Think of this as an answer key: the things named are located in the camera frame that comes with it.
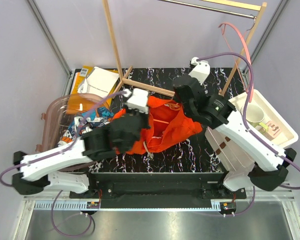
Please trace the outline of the orange clothes hanger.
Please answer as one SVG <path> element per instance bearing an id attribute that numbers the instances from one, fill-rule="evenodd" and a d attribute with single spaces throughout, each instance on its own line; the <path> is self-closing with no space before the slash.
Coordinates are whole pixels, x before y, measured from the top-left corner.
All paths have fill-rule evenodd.
<path id="1" fill-rule="evenodd" d="M 150 115 L 154 123 L 168 125 L 181 110 L 181 105 L 175 102 L 164 102 L 151 107 Z"/>

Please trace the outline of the orange shorts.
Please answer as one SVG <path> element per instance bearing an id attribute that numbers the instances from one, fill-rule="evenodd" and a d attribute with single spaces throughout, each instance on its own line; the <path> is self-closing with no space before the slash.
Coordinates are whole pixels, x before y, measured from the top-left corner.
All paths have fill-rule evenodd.
<path id="1" fill-rule="evenodd" d="M 153 122 L 150 113 L 151 107 L 167 102 L 176 103 L 171 99 L 161 99 L 154 96 L 148 97 L 148 123 L 150 128 L 141 131 L 140 140 L 135 142 L 131 150 L 117 150 L 114 148 L 117 154 L 126 153 L 129 155 L 142 155 L 146 152 L 160 153 L 203 130 L 200 123 L 194 122 L 192 119 L 185 116 L 180 104 L 181 110 L 169 124 Z"/>

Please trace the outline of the blue patterned shorts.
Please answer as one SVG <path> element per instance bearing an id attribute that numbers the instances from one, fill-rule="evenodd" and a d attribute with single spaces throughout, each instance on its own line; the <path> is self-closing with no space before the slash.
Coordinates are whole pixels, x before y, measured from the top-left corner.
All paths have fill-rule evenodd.
<path id="1" fill-rule="evenodd" d="M 106 107 L 98 107 L 93 112 L 78 112 L 74 115 L 73 120 L 66 126 L 65 130 L 60 136 L 57 147 L 69 144 L 73 142 L 77 137 L 78 127 L 82 126 L 79 132 L 79 136 L 90 132 L 94 128 L 104 127 L 112 118 L 114 113 Z"/>

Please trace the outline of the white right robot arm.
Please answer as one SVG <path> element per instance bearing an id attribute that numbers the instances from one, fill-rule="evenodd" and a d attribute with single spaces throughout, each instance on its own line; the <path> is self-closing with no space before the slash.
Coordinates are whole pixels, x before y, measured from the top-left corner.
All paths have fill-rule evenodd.
<path id="1" fill-rule="evenodd" d="M 206 95 L 201 84 L 209 73 L 209 64 L 200 61 L 189 74 L 175 78 L 172 86 L 174 99 L 182 104 L 184 114 L 206 126 L 206 131 L 213 133 L 209 143 L 221 151 L 220 160 L 227 174 L 217 185 L 218 195 L 226 199 L 250 186 L 275 190 L 286 180 L 286 160 L 293 161 L 296 151 L 272 143 L 223 96 Z"/>

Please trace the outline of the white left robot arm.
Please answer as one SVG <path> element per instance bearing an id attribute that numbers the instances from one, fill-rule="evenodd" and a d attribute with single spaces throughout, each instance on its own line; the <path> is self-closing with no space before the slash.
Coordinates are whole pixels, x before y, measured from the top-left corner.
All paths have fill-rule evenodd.
<path id="1" fill-rule="evenodd" d="M 22 159 L 18 173 L 12 176 L 12 187 L 24 196 L 56 190 L 93 198 L 98 186 L 88 175 L 67 173 L 62 169 L 126 153 L 140 140 L 141 131 L 149 127 L 147 113 L 127 110 L 121 117 L 84 133 L 71 143 L 31 155 L 17 152 L 15 155 Z"/>

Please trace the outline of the clear pink plastic bin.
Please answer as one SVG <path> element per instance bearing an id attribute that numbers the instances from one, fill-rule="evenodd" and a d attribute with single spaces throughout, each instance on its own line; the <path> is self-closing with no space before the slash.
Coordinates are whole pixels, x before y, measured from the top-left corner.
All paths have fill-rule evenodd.
<path id="1" fill-rule="evenodd" d="M 77 113 L 88 112 L 89 114 L 99 107 L 110 110 L 107 102 L 96 107 L 102 98 L 91 93 L 70 94 L 54 100 L 41 114 L 44 120 L 42 143 L 36 146 L 36 152 L 45 152 L 57 148 L 57 143 L 66 126 L 73 120 Z"/>

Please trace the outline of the green mug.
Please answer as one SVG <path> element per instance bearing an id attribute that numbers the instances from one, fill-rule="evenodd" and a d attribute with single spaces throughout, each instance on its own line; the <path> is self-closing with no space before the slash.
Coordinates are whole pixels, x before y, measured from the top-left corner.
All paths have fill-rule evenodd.
<path id="1" fill-rule="evenodd" d="M 248 104 L 245 112 L 245 118 L 254 128 L 259 128 L 260 132 L 265 133 L 268 130 L 263 121 L 265 120 L 265 112 L 261 107 L 255 104 Z"/>

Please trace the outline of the pink card in box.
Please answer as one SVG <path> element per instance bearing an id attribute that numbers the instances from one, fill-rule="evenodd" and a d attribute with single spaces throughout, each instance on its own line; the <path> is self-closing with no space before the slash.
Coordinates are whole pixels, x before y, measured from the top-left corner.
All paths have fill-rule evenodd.
<path id="1" fill-rule="evenodd" d="M 282 129 L 279 127 L 279 125 L 272 120 L 268 121 L 266 126 L 268 127 L 268 130 L 264 133 L 264 136 L 269 140 L 277 138 L 282 132 Z"/>

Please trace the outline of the white drawer organizer box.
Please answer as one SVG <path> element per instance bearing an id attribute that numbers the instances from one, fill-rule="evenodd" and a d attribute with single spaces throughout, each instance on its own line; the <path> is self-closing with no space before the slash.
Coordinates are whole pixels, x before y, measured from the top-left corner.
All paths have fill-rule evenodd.
<path id="1" fill-rule="evenodd" d="M 286 165 L 283 156 L 294 161 L 297 152 L 291 148 L 299 136 L 266 98 L 255 90 L 251 104 L 257 105 L 265 113 L 263 123 L 274 121 L 281 128 L 281 134 L 273 140 L 267 139 L 259 127 L 246 129 L 242 119 L 242 110 L 247 94 L 242 93 L 229 101 L 236 107 L 230 114 L 229 124 L 216 129 L 207 128 L 205 137 L 224 168 L 229 172 L 247 170 L 254 166 L 265 172 L 273 172 L 278 166 Z"/>

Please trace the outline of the wooden clothes rack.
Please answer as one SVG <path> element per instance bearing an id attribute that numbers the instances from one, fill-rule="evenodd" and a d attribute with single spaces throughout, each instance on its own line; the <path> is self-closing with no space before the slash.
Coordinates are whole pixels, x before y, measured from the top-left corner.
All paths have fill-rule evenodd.
<path id="1" fill-rule="evenodd" d="M 104 0 L 106 24 L 119 70 L 119 84 L 162 94 L 174 95 L 170 86 L 158 86 L 130 78 L 135 68 L 182 68 L 186 60 L 199 54 L 211 55 L 217 38 L 215 29 L 225 35 L 236 32 L 241 42 L 239 56 L 219 90 L 224 96 L 239 70 L 242 57 L 250 59 L 249 43 L 267 3 L 250 4 L 234 0 Z"/>

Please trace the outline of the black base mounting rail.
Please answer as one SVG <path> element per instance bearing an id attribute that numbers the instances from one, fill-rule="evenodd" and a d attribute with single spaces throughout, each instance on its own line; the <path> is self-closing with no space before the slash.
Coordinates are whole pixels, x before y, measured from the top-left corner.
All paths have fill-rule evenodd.
<path id="1" fill-rule="evenodd" d="M 244 200 L 246 189 L 273 191 L 282 181 L 277 171 L 249 173 L 96 173 L 53 176 L 45 190 L 69 192 L 85 209 L 103 211 L 216 211 L 214 200 Z"/>

